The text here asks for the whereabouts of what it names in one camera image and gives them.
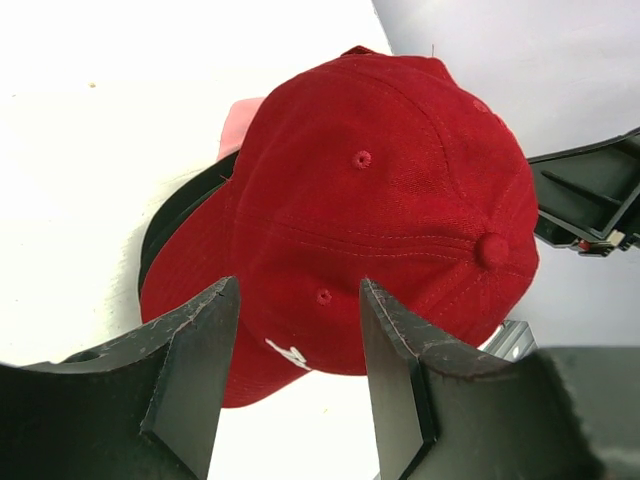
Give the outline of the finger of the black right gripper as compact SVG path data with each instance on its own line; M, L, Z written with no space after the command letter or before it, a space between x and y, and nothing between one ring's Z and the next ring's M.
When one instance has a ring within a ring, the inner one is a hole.
M554 248L608 255L639 246L639 130L531 157L535 235Z

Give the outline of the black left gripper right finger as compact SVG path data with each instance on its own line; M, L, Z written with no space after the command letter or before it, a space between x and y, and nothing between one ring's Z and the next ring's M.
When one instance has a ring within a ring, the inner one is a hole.
M638 477L637 348L547 348L509 362L367 279L360 317L382 478Z

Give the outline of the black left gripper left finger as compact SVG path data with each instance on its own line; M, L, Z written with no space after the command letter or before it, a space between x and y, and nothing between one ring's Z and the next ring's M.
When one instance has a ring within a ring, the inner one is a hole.
M240 307L226 277L60 363L1 368L5 479L204 479Z

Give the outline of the dark red LA cap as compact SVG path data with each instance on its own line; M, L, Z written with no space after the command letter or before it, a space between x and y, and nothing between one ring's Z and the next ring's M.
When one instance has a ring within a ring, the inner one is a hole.
M312 371L366 371L359 284L477 346L538 267L514 135L434 57L357 47L259 105L230 175L160 248L144 322L224 276L241 306L224 406Z

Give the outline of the black NY cap red brim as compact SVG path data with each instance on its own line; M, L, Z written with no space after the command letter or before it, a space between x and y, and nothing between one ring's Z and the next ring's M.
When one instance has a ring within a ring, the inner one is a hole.
M138 274L138 295L155 258L179 226L232 175L236 150L204 169L177 189L156 211L146 229Z

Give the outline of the pink baseball cap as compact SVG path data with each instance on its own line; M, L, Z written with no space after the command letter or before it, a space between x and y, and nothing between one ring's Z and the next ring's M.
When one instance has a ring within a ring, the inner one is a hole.
M240 149L249 125L263 101L264 97L248 98L231 105L220 135L217 161Z

